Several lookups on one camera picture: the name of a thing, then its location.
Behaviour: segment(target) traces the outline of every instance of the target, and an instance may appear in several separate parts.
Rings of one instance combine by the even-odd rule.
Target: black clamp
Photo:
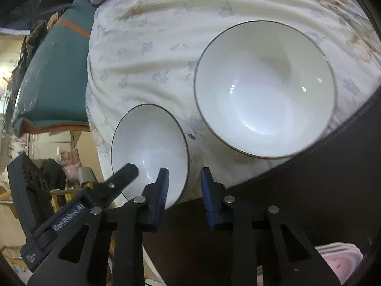
[[[254,285],[262,258],[264,286],[340,286],[340,281],[304,232],[277,206],[255,207],[227,194],[209,168],[201,172],[208,224],[232,232],[233,260],[229,285]]]
[[[156,232],[159,227],[168,192],[168,169],[161,168],[157,181],[147,185],[141,196],[122,207],[104,210],[137,177],[137,167],[127,164],[105,183],[85,188],[38,225],[35,219],[27,220],[30,214],[26,211],[28,207],[35,210],[33,201],[47,195],[30,197],[30,189],[40,193],[42,188],[29,178],[28,169],[39,171],[29,162],[21,155],[8,166],[12,196],[27,237],[21,255],[34,272],[28,285],[104,286],[111,235],[116,231],[112,285],[143,286],[142,231]]]

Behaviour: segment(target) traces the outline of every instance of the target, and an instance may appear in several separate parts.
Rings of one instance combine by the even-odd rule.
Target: white bedsheet
[[[326,54],[338,87],[327,133],[380,85],[380,41],[355,0],[107,0],[95,13],[86,90],[105,178],[112,175],[110,148],[120,119],[145,102],[165,107],[190,125],[204,166],[227,187],[286,160],[248,157],[222,144],[204,124],[193,97],[194,71],[204,48],[226,28],[249,20],[295,27]],[[196,188],[186,199],[198,196]]]

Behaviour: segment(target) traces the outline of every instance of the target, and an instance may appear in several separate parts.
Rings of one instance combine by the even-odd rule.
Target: pillow
[[[75,0],[42,41],[16,100],[12,119],[16,136],[90,130],[86,60],[95,10],[91,3]]]

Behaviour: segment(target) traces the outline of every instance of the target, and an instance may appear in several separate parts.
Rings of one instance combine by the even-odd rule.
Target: ceramic bowl
[[[165,208],[172,206],[201,170],[201,161],[193,160],[199,155],[196,142],[189,126],[164,108],[142,104],[131,109],[119,122],[111,146],[114,173],[127,163],[139,169],[138,177],[122,191],[125,198],[140,196],[165,167],[170,177]]]
[[[194,95],[210,130],[242,153],[277,158],[318,140],[336,105],[330,64],[284,24],[245,22],[218,35],[196,68]]]

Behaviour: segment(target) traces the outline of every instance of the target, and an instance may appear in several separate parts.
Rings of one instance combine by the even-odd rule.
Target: metal screw
[[[234,202],[236,201],[236,198],[233,197],[233,196],[226,196],[226,197],[224,198],[224,201],[225,201],[226,203],[234,203]]]
[[[279,213],[279,207],[277,207],[276,205],[269,206],[268,210],[271,214]]]
[[[98,215],[100,213],[102,213],[102,208],[100,206],[94,206],[91,211],[90,211],[93,215]]]
[[[135,199],[134,199],[134,202],[137,203],[137,204],[142,204],[142,203],[144,203],[145,201],[146,201],[146,198],[143,197],[143,196],[137,196],[137,197],[135,197]]]

